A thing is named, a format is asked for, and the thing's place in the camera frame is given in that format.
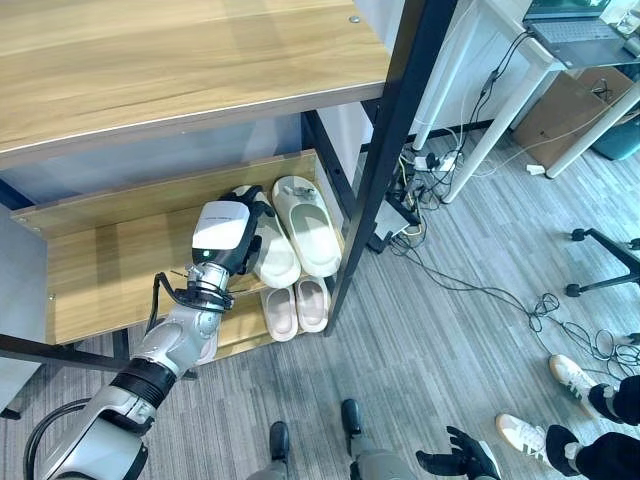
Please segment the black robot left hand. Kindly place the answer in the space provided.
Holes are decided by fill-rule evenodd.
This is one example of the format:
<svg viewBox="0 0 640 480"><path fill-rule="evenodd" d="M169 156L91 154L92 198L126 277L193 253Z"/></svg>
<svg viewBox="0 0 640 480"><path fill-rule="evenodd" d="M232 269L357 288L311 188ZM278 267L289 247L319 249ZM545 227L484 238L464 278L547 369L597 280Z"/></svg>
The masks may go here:
<svg viewBox="0 0 640 480"><path fill-rule="evenodd" d="M214 264L230 276L254 270L262 245L258 223L263 216L275 216L268 201L260 197L262 191L260 185L251 185L203 206L192 236L195 265Z"/></svg>

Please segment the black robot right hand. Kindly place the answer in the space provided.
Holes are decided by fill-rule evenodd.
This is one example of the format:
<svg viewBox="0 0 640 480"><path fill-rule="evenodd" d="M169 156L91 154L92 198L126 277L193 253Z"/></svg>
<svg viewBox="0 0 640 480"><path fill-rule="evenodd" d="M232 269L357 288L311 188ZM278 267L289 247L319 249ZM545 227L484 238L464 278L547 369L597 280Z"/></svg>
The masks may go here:
<svg viewBox="0 0 640 480"><path fill-rule="evenodd" d="M478 441L466 432L446 427L451 452L448 454L415 452L421 468L438 476L466 476L468 479L500 479L498 464L484 441Z"/></svg>

